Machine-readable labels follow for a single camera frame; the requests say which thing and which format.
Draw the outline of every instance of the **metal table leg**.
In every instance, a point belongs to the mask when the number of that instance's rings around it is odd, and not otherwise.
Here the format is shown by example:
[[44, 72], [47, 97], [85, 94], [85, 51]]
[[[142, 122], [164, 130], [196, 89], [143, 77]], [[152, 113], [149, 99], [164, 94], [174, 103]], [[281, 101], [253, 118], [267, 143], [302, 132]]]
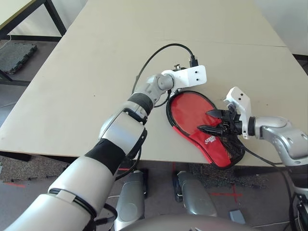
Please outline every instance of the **metal table leg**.
[[28, 86], [30, 81], [13, 80], [6, 73], [0, 70], [0, 84], [6, 85], [17, 85], [17, 86]]
[[56, 11], [56, 8], [54, 7], [52, 0], [46, 0], [44, 2], [44, 5], [50, 15], [50, 17], [52, 18], [54, 24], [56, 25], [56, 27], [58, 28], [58, 31], [60, 32], [60, 34], [63, 36], [66, 33], [66, 28], [58, 14], [58, 12]]

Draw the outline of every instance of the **table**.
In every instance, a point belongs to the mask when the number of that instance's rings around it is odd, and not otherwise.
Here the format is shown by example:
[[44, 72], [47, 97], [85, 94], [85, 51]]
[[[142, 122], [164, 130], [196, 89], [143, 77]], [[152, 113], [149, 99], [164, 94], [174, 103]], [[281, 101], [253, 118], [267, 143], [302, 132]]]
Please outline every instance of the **table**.
[[[5, 37], [34, 10], [44, 4], [53, 22], [63, 36], [66, 28], [51, 0], [0, 0], [0, 39]], [[29, 81], [13, 80], [0, 70], [0, 84], [28, 86]]]
[[[208, 82], [192, 88], [218, 108], [238, 86], [253, 115], [283, 116], [308, 128], [308, 77], [250, 0], [89, 0], [0, 128], [0, 150], [80, 156], [97, 142], [103, 122], [130, 96], [146, 59], [172, 42], [187, 45], [204, 64]], [[169, 48], [147, 76], [188, 66], [188, 54]], [[169, 125], [165, 107], [152, 110], [143, 160], [206, 163]], [[248, 148], [279, 162], [266, 141]], [[239, 165], [264, 166], [246, 154]]]

